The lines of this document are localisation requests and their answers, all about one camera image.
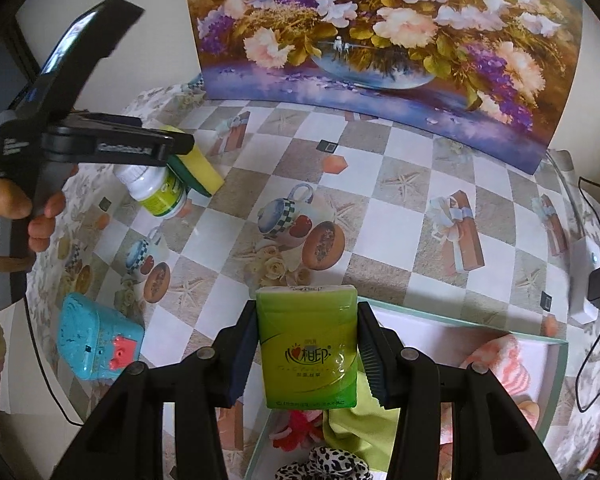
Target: tablecloth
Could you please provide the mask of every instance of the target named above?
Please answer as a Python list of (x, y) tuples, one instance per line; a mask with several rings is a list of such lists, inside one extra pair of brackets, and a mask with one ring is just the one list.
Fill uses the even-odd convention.
[[(78, 380), (58, 357), (59, 308), (72, 290), (141, 323), (146, 330), (141, 358), (151, 366), (178, 362), (210, 344), (260, 285), (352, 283), (363, 296), (534, 334), (549, 314), (541, 307), (545, 293), (552, 298), (558, 337), (570, 343), (545, 446), (562, 474), (586, 459), (599, 430), (600, 398), (580, 414), (574, 378), (600, 330), (600, 317), (585, 327), (568, 317), (568, 251), (559, 253), (556, 225), (548, 219), (557, 215), (568, 243), (582, 236), (571, 195), (584, 230), (599, 244), (600, 228), (574, 187), (568, 153), (553, 153), (565, 188), (548, 158), (528, 175), (392, 121), (298, 104), (202, 101), (199, 89), (154, 89), (124, 113), (140, 116), (146, 126), (170, 124), (192, 132), (225, 178), (216, 195), (191, 191), (188, 214), (161, 221), (131, 199), (111, 166), (80, 165), (65, 187), (67, 208), (51, 248), (29, 275), (36, 333), (81, 416), (110, 382)], [(216, 127), (245, 112), (240, 146), (229, 149)], [(311, 228), (331, 221), (327, 232), (344, 234), (334, 265), (315, 270), (320, 265), (302, 256), (304, 245), (288, 249), (280, 247), (282, 239), (271, 243), (262, 235), (259, 215), (278, 199), (299, 207)], [(145, 292), (146, 282), (127, 276), (125, 260), (134, 244), (157, 234), (168, 246), (163, 259), (170, 280), (162, 287), (163, 272)], [(333, 249), (336, 242), (330, 244)], [(583, 402), (599, 388), (600, 345), (584, 370)], [(258, 354), (241, 403), (243, 450), (224, 452), (231, 478), (244, 475), (266, 421)], [(173, 434), (173, 408), (167, 406), (166, 474), (174, 464)]]

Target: power cord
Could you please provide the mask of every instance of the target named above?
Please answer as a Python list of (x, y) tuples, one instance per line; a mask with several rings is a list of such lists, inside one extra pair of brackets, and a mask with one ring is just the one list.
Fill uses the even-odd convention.
[(64, 410), (64, 408), (62, 407), (62, 404), (60, 404), (60, 401), (58, 400), (58, 398), (56, 397), (56, 394), (54, 393), (54, 391), (51, 389), (51, 384), (49, 384), (49, 379), (46, 378), (46, 373), (45, 373), (45, 369), (42, 366), (42, 359), (40, 359), (40, 352), (38, 351), (38, 345), (36, 344), (36, 338), (33, 335), (33, 325), (31, 323), (31, 314), (29, 312), (29, 302), (27, 301), (27, 297), (24, 297), (24, 313), (27, 316), (27, 325), (29, 327), (29, 335), (31, 336), (31, 343), (33, 345), (33, 351), (36, 355), (36, 360), (38, 361), (38, 366), (40, 367), (40, 373), (42, 373), (42, 378), (45, 380), (45, 384), (46, 384), (46, 389), (49, 390), (49, 393), (51, 394), (51, 397), (53, 397), (53, 400), (56, 402), (56, 405), (58, 406), (58, 409), (62, 412), (62, 414), (64, 415), (64, 420), (66, 420), (69, 424), (71, 424), (72, 426), (78, 426), (79, 428), (81, 428), (83, 425), (78, 423), (78, 422), (74, 422), (72, 421), (66, 414), (66, 411)]
[[(592, 186), (596, 186), (599, 188), (600, 188), (600, 184), (598, 184), (597, 182), (593, 182), (592, 180), (589, 180), (588, 178), (584, 178), (582, 176), (578, 179), (578, 189), (580, 190), (580, 194), (582, 195), (582, 197), (585, 200), (585, 202), (587, 203), (587, 205), (589, 205), (589, 208), (593, 211), (593, 214), (596, 216), (596, 219), (598, 220), (598, 225), (600, 226), (600, 216), (598, 215), (598, 212), (594, 209), (594, 207), (591, 205), (591, 202), (589, 202), (586, 195), (584, 194), (584, 191), (582, 190), (583, 182), (587, 182), (588, 184), (591, 184)], [(578, 370), (578, 373), (576, 375), (576, 382), (575, 382), (574, 389), (575, 389), (575, 397), (576, 397), (576, 406), (578, 407), (578, 411), (580, 413), (585, 413), (591, 406), (593, 406), (593, 404), (598, 400), (598, 398), (600, 398), (600, 391), (599, 391), (596, 394), (596, 396), (593, 397), (593, 399), (591, 401), (589, 401), (589, 403), (586, 406), (583, 407), (582, 403), (580, 402), (580, 376), (582, 374), (582, 371), (584, 370), (584, 367), (589, 362), (589, 359), (591, 358), (593, 351), (598, 346), (599, 342), (600, 342), (600, 334), (598, 334), (598, 337), (596, 338), (593, 345), (591, 346), (591, 349), (589, 350), (586, 357), (584, 358), (584, 361), (580, 365), (580, 370)]]

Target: container lid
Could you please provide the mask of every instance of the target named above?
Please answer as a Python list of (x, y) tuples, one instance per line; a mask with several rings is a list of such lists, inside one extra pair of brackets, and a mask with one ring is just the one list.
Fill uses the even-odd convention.
[(98, 351), (100, 316), (93, 301), (72, 292), (62, 302), (58, 327), (58, 352), (83, 380), (91, 378)]
[(113, 173), (119, 178), (122, 184), (129, 186), (143, 176), (148, 169), (148, 166), (128, 166), (126, 164), (118, 164), (113, 169)]

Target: painting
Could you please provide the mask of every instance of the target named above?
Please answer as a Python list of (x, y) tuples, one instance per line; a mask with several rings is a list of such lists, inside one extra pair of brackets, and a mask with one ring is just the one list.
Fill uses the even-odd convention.
[(188, 0), (208, 97), (340, 108), (533, 173), (576, 69), (581, 0)]

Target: white bottle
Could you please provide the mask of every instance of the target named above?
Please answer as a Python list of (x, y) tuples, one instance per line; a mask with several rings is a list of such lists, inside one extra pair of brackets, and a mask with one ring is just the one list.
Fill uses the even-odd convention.
[(117, 165), (113, 173), (131, 197), (154, 216), (172, 218), (187, 201), (184, 184), (167, 167)]

